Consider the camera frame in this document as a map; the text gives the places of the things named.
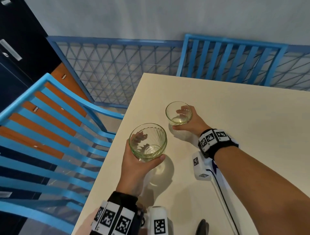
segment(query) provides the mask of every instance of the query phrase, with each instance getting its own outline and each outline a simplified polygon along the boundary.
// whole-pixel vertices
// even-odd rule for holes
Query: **gray wall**
[[[310,45],[307,0],[25,0],[49,35],[182,40],[185,33]]]

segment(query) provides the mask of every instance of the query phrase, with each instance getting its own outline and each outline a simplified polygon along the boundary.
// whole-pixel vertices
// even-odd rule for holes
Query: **glass rim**
[[[189,107],[189,110],[192,112],[191,107],[190,107],[187,103],[185,103],[185,102],[183,102],[183,101],[173,101],[173,102],[171,102],[170,104],[175,103],[175,102],[181,102],[181,103],[186,104],[186,105]],[[186,122],[175,122],[175,121],[171,120],[171,119],[168,117],[168,115],[167,115],[167,108],[169,107],[170,104],[168,104],[167,107],[166,107],[166,111],[165,111],[166,117],[167,117],[170,121],[172,121],[173,123],[178,123],[178,124],[180,124],[180,123],[186,123],[187,121],[186,121]]]
[[[152,122],[148,122],[148,123],[143,123],[143,124],[141,124],[141,125],[139,125],[139,126],[137,126],[135,129],[133,129],[133,131],[130,133],[130,135],[129,135],[129,140],[128,140],[128,143],[129,143],[129,147],[130,147],[130,149],[131,149],[131,151],[133,152],[133,154],[135,155],[135,153],[137,153],[132,147],[131,147],[131,135],[132,135],[132,133],[134,133],[134,131],[138,128],[138,127],[140,127],[140,126],[143,126],[143,125],[145,125],[145,124],[154,124],[154,125],[157,125],[157,126],[159,126],[163,131],[164,131],[164,133],[165,133],[165,142],[164,142],[164,144],[162,145],[162,147],[164,147],[165,146],[165,148],[166,148],[166,146],[167,146],[167,142],[168,142],[168,140],[167,140],[167,133],[166,133],[166,131],[165,131],[165,129],[162,127],[162,126],[160,126],[160,125],[158,125],[158,124],[156,124],[156,123],[152,123]],[[162,148],[160,148],[159,150],[157,150],[157,151],[155,151],[154,153],[158,153],[158,152],[160,152],[160,151],[162,151]],[[148,160],[152,160],[152,159],[154,159],[154,158],[144,158],[144,157],[139,157],[139,156],[136,156],[137,158],[140,158],[140,159],[148,159]]]

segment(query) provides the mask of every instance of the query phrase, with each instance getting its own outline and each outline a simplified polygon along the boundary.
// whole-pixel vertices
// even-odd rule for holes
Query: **cord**
[[[233,216],[232,216],[231,213],[230,213],[230,210],[229,210],[228,205],[227,205],[227,203],[226,203],[226,201],[225,201],[224,195],[223,195],[223,193],[222,193],[221,187],[219,186],[219,183],[218,183],[218,181],[217,181],[217,179],[216,179],[215,174],[214,174],[213,171],[211,171],[210,169],[206,169],[206,171],[210,171],[210,172],[212,173],[212,175],[214,176],[215,181],[216,181],[216,183],[217,183],[217,186],[219,187],[219,191],[221,192],[222,198],[223,198],[223,200],[224,200],[225,206],[226,206],[226,208],[227,208],[227,210],[228,210],[228,213],[229,213],[229,215],[230,215],[230,218],[232,219],[232,222],[233,222],[233,224],[235,225],[235,228],[236,228],[236,230],[237,230],[237,234],[240,235],[240,233],[239,233],[239,231],[238,231],[238,228],[237,228],[237,225],[236,225],[235,221],[233,220]]]

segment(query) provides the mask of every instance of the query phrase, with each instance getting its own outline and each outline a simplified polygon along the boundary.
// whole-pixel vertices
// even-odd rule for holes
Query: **glass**
[[[164,152],[167,146],[167,134],[160,125],[142,124],[130,134],[129,146],[136,157],[151,160]]]
[[[168,104],[166,116],[172,126],[186,124],[192,118],[192,110],[187,103],[175,101]]]

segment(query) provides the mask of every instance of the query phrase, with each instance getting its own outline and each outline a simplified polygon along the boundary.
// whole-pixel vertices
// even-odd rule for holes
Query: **tabletop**
[[[184,141],[169,130],[165,108],[173,101],[195,106],[209,126],[227,131],[243,151],[310,196],[310,92],[145,73],[72,234],[115,190],[126,140],[133,129],[148,122],[165,129],[168,157],[139,201],[145,206],[164,206],[174,234],[195,234],[203,218],[210,225],[210,235],[234,234],[218,189],[194,177],[192,155],[199,152],[197,139],[190,136]],[[257,234],[228,185],[224,191],[241,233]]]

